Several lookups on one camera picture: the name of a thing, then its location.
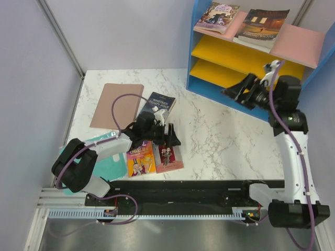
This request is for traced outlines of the Edward Tulane book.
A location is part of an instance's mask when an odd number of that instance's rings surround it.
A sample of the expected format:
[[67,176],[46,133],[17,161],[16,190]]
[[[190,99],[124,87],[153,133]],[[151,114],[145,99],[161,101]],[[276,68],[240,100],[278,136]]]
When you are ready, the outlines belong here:
[[251,9],[236,33],[235,38],[272,42],[279,34],[289,12],[290,9]]

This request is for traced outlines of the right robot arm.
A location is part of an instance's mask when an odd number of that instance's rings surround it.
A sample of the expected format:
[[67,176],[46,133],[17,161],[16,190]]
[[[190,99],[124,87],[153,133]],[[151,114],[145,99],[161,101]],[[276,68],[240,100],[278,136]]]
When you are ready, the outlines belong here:
[[280,76],[270,91],[253,74],[222,90],[236,103],[250,110],[260,107],[269,114],[282,157],[284,191],[278,192],[260,181],[242,190],[239,197],[246,206],[255,202],[264,206],[273,227],[309,229],[330,216],[329,206],[321,204],[312,180],[307,119],[297,109],[300,91],[300,80],[296,77]]

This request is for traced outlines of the A Tale of Two Cities book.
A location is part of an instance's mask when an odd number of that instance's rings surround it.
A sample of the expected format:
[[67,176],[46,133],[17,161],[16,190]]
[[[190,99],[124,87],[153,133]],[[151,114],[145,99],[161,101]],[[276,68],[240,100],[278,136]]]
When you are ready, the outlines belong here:
[[243,40],[240,40],[237,37],[233,38],[233,42],[237,43],[237,44],[240,44],[240,45],[243,45],[243,46],[248,47],[248,48],[253,48],[255,50],[265,52],[265,53],[270,53],[270,51],[271,51],[271,48],[265,47],[263,45],[259,45],[257,43],[251,43],[251,42],[248,42],[248,41],[243,41]]

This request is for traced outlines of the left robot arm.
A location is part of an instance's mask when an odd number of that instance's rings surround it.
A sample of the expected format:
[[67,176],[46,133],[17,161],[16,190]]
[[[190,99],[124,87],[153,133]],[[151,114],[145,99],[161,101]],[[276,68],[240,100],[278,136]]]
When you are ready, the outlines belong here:
[[115,200],[115,193],[110,190],[106,180],[93,175],[96,163],[116,154],[132,151],[144,141],[168,147],[180,146],[181,142],[172,123],[169,123],[168,132],[165,132],[165,117],[168,115],[166,109],[159,109],[154,113],[144,111],[116,136],[91,143],[78,138],[72,139],[51,168],[57,178],[56,188],[70,189],[73,193],[91,193],[102,205],[111,205]]

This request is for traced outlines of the pink red Shakespeare story book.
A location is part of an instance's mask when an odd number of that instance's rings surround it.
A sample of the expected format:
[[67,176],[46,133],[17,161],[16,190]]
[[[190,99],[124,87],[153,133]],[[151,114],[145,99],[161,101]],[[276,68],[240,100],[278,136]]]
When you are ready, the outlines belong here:
[[154,145],[154,159],[158,174],[184,168],[179,146]]

